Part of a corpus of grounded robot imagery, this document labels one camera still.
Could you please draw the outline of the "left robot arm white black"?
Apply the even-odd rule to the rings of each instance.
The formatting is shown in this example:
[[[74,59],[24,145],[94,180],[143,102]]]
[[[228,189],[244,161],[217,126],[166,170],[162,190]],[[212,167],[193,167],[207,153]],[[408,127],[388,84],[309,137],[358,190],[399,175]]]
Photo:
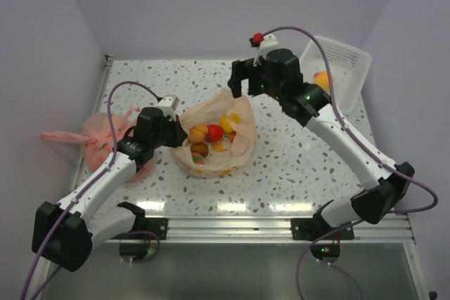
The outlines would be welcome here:
[[[44,202],[36,211],[32,251],[37,257],[76,271],[87,260],[98,238],[89,229],[100,206],[125,181],[152,160],[159,147],[177,148],[186,140],[174,107],[145,107],[107,160],[83,183],[56,204]]]

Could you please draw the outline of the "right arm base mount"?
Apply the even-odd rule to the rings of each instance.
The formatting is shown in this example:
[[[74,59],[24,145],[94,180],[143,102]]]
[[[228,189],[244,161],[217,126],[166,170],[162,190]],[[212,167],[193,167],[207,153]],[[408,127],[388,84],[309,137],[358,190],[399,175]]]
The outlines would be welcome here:
[[[311,218],[293,218],[290,220],[290,229],[293,240],[304,240],[313,242],[322,235],[328,234],[332,228],[323,220],[321,215],[323,209],[332,201],[320,207]],[[352,228],[345,228],[326,239],[331,240],[330,244],[315,244],[310,248],[310,252],[315,259],[334,263],[341,253],[340,242],[342,240],[353,240],[355,238]]]

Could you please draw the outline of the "yellow fruit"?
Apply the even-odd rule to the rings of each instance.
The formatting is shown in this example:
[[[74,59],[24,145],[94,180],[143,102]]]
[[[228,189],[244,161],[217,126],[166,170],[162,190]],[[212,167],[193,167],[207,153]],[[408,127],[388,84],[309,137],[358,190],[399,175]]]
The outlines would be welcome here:
[[[240,117],[238,115],[232,114],[229,117],[227,115],[223,115],[219,120],[219,125],[223,129],[224,133],[232,134],[234,132],[233,124],[240,124]]]

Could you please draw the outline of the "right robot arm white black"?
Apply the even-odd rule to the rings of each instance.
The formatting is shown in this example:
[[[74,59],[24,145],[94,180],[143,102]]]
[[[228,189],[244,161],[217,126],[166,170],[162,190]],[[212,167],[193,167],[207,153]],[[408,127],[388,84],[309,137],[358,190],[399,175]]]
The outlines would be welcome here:
[[[358,136],[359,132],[350,124],[340,124],[329,94],[303,80],[299,59],[292,51],[275,49],[257,65],[252,59],[234,61],[228,81],[234,98],[241,97],[243,80],[248,81],[249,95],[275,99],[287,116],[325,141],[359,179],[359,193],[332,200],[314,214],[317,236],[330,238],[338,227],[359,219],[377,224],[405,196],[413,167],[407,162],[396,164],[365,138],[357,145],[349,133]]]

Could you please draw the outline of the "pink plastic bag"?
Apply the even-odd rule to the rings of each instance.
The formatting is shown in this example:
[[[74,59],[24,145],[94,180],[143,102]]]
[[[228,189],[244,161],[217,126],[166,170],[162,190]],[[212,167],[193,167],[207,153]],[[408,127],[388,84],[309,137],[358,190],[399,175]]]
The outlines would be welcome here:
[[[132,107],[124,115],[112,115],[112,124],[120,141],[125,132],[136,125],[137,119],[131,119],[135,112],[140,112],[138,107]],[[108,114],[97,112],[91,115],[82,124],[81,133],[71,133],[67,131],[44,131],[40,135],[43,141],[53,141],[61,143],[76,143],[80,146],[82,156],[87,167],[91,171],[97,170],[104,163],[113,151],[113,136],[110,130]],[[151,159],[132,176],[128,182],[142,181],[154,172],[155,161]]]

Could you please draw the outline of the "pink peach fruit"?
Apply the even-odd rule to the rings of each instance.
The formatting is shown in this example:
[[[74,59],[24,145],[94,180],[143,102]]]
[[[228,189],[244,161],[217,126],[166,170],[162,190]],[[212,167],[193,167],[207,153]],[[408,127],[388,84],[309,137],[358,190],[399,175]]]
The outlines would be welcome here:
[[[192,157],[192,160],[193,160],[194,164],[197,164],[197,165],[204,165],[205,164],[205,158],[201,154],[196,153],[196,152],[192,152],[191,153],[191,157]]]

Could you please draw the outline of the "orange plastic bag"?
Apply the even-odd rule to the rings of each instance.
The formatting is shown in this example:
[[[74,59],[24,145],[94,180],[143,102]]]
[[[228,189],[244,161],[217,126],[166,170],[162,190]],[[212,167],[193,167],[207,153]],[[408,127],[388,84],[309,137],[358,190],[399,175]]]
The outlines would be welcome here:
[[[197,104],[180,116],[188,134],[172,159],[188,174],[200,178],[225,176],[243,166],[256,148],[257,129],[250,100],[234,98],[229,89]]]

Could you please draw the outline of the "small brown fruit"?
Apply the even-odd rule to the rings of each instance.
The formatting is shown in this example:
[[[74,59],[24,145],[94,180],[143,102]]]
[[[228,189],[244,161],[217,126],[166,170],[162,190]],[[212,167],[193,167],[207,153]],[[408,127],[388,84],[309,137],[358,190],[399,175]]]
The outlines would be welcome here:
[[[324,91],[330,92],[330,81],[326,71],[316,72],[313,76],[314,83],[320,86]]]

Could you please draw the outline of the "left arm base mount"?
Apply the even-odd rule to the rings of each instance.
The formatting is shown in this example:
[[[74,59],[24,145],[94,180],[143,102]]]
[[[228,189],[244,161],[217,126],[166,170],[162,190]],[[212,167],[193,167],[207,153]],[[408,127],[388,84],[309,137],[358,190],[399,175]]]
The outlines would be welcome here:
[[[146,211],[130,202],[120,202],[117,207],[126,209],[134,215],[131,230],[115,237],[119,240],[140,240],[137,244],[120,243],[119,253],[129,265],[146,263],[159,253],[161,241],[167,239],[168,219],[147,217]]]

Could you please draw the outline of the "brown kiwi fruit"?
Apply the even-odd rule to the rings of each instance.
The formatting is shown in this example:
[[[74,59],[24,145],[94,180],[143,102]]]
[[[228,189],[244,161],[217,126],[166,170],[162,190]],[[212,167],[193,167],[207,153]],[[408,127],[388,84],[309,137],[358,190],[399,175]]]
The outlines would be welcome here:
[[[206,143],[193,143],[191,145],[191,152],[206,157],[209,155],[209,145]]]

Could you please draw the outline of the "red fruit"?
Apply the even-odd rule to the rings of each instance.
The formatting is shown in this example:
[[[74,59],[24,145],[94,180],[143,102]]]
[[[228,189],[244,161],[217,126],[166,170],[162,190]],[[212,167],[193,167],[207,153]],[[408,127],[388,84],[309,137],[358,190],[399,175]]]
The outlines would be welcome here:
[[[217,124],[208,124],[207,125],[207,134],[205,139],[207,142],[214,143],[220,141],[224,136],[224,130],[220,125]]]

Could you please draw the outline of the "white plastic basket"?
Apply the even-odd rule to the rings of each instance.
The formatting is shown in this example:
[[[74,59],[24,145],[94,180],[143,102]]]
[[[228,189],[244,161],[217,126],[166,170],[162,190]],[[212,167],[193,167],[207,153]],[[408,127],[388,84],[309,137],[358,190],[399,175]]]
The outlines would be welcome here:
[[[369,53],[334,39],[317,36],[328,59],[333,76],[333,88],[337,106],[348,115],[356,105],[370,70],[372,57]],[[317,72],[326,70],[317,45],[310,41],[300,56],[300,69],[304,80],[312,83]]]

